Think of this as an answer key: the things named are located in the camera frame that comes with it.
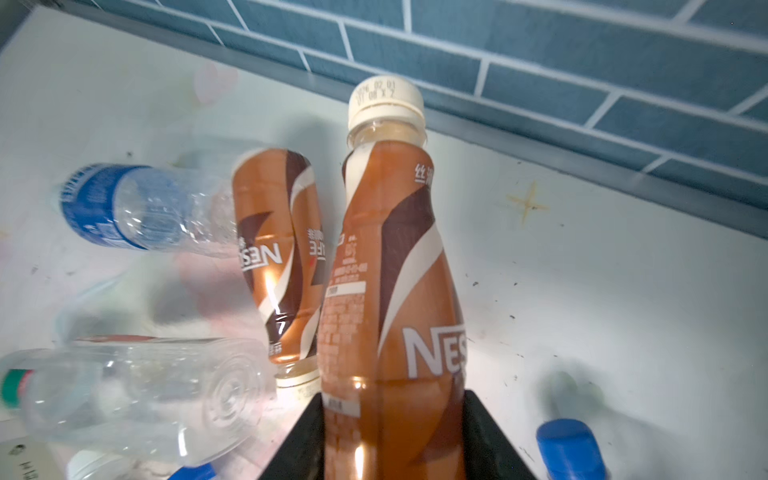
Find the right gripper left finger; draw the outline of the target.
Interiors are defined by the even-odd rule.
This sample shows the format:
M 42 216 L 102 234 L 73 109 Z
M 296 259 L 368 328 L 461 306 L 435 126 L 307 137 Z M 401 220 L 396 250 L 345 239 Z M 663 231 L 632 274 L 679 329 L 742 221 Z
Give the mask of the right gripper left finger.
M 317 393 L 258 479 L 321 480 L 324 453 L 324 407 L 322 395 Z

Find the clear bottle blue label back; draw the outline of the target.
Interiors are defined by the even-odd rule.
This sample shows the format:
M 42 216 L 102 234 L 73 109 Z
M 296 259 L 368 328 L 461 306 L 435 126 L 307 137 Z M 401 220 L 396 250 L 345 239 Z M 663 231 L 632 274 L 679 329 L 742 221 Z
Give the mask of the clear bottle blue label back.
M 204 171 L 87 165 L 58 186 L 58 208 L 68 226 L 95 245 L 236 255 L 231 182 Z

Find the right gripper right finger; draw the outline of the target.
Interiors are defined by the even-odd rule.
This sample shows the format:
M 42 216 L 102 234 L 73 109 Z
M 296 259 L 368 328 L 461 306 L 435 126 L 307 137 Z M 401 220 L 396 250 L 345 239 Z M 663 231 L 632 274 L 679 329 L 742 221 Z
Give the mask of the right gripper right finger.
M 466 390 L 464 394 L 463 442 L 467 479 L 536 479 L 472 390 Z

